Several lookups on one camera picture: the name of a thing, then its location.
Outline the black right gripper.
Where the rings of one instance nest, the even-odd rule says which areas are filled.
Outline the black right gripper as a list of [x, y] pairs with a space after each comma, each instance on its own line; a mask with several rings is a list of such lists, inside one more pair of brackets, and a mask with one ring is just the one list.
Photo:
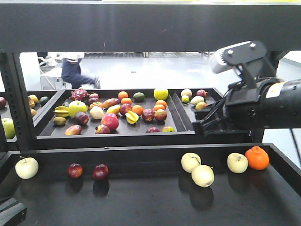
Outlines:
[[286, 101], [282, 89], [286, 82], [272, 78], [257, 85], [256, 89], [246, 85], [233, 88], [226, 99], [196, 110], [197, 121], [192, 123], [195, 133], [234, 134], [237, 133], [234, 127], [240, 130], [284, 128]]

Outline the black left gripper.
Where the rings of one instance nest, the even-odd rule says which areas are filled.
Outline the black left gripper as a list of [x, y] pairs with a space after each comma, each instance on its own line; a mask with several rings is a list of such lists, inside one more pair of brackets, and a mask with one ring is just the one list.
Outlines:
[[14, 197], [0, 200], [0, 226], [17, 226], [26, 219], [27, 207]]

